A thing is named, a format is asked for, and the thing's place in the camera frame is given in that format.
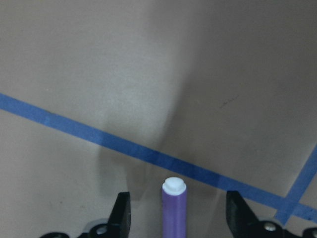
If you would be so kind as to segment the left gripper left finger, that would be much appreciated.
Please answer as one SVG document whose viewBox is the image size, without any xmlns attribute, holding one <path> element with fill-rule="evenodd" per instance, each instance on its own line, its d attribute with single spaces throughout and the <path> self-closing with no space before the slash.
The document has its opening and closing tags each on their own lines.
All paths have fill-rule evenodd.
<svg viewBox="0 0 317 238">
<path fill-rule="evenodd" d="M 107 222 L 93 226 L 86 232 L 86 238 L 128 238 L 131 227 L 130 192 L 117 195 Z"/>
</svg>

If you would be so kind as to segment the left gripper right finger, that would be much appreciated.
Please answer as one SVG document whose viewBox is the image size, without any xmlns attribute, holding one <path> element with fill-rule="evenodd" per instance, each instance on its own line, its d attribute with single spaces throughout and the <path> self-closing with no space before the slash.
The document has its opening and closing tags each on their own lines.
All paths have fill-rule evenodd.
<svg viewBox="0 0 317 238">
<path fill-rule="evenodd" d="M 261 220 L 238 191 L 226 193 L 226 222 L 234 238 L 297 238 L 274 220 Z"/>
</svg>

